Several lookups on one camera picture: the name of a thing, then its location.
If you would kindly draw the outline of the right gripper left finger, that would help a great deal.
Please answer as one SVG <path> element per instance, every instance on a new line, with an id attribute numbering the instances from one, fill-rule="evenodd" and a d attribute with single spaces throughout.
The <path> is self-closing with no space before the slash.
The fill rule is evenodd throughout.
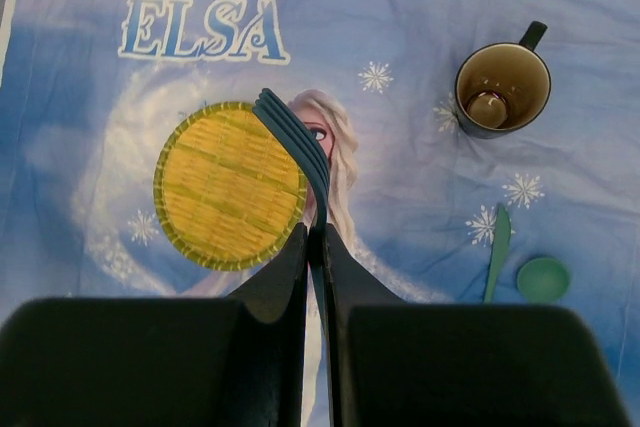
<path id="1" fill-rule="evenodd" d="M 5 426 L 296 426 L 307 230 L 220 298 L 42 298 L 1 329 Z"/>

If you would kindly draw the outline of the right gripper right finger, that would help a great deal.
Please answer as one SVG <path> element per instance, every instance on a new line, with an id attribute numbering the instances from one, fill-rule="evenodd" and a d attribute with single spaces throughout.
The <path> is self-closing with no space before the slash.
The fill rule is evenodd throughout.
<path id="1" fill-rule="evenodd" d="M 595 339 L 549 306 L 418 304 L 322 239 L 335 426 L 626 426 Z"/>

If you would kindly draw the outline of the teal plastic spoon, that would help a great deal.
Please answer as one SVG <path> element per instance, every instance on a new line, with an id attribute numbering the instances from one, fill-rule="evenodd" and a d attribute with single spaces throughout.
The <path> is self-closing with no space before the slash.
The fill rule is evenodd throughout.
<path id="1" fill-rule="evenodd" d="M 516 287 L 530 303 L 552 303 L 560 300 L 571 283 L 569 269 L 559 260 L 538 257 L 518 271 Z"/>

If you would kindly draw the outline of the yellow woven round plate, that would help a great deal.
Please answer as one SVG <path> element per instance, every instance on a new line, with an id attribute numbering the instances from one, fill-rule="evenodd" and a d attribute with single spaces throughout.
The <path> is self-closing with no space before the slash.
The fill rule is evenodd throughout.
<path id="1" fill-rule="evenodd" d="M 306 177 L 252 108 L 226 101 L 192 113 L 156 163 L 159 224 L 177 251 L 208 269 L 267 262 L 303 215 Z"/>

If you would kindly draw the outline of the teal plastic knife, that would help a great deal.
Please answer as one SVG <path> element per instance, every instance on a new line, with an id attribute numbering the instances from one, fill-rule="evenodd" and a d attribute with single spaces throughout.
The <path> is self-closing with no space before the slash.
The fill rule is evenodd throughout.
<path id="1" fill-rule="evenodd" d="M 483 297 L 484 303 L 491 303 L 493 300 L 498 277 L 509 252 L 511 232 L 511 221 L 507 209 L 503 204 L 499 204 L 494 223 L 494 238 Z"/>

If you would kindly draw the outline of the dark teal plastic fork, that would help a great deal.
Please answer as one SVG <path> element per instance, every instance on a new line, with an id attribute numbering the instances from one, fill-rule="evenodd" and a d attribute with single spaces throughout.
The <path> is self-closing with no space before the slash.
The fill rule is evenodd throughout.
<path id="1" fill-rule="evenodd" d="M 311 131 L 270 89 L 263 88 L 253 113 L 285 148 L 310 184 L 316 202 L 316 214 L 310 227 L 309 263 L 314 282 L 323 333 L 327 334 L 326 299 L 321 255 L 328 220 L 329 164 Z"/>

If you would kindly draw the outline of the blue pink Elsa cloth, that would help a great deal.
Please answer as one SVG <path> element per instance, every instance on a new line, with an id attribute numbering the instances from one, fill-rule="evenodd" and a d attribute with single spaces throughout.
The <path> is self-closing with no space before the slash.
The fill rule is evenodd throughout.
<path id="1" fill-rule="evenodd" d="M 549 101 L 507 135 L 467 135 L 463 62 L 547 25 Z M 334 96 L 359 144 L 355 257 L 416 301 L 482 298 L 548 255 L 639 416 L 639 0 L 7 0 L 1 30 L 1 311 L 44 296 L 171 295 L 208 272 L 162 234 L 152 178 L 171 131 L 208 104 Z"/>

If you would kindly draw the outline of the brown paper cup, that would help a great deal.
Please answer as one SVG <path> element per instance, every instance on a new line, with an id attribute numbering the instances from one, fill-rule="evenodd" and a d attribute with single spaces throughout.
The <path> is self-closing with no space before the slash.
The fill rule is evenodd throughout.
<path id="1" fill-rule="evenodd" d="M 546 24 L 533 21 L 519 41 L 487 45 L 463 62 L 455 79 L 454 113 L 467 135 L 498 138 L 543 112 L 552 80 L 536 47 L 546 31 Z"/>

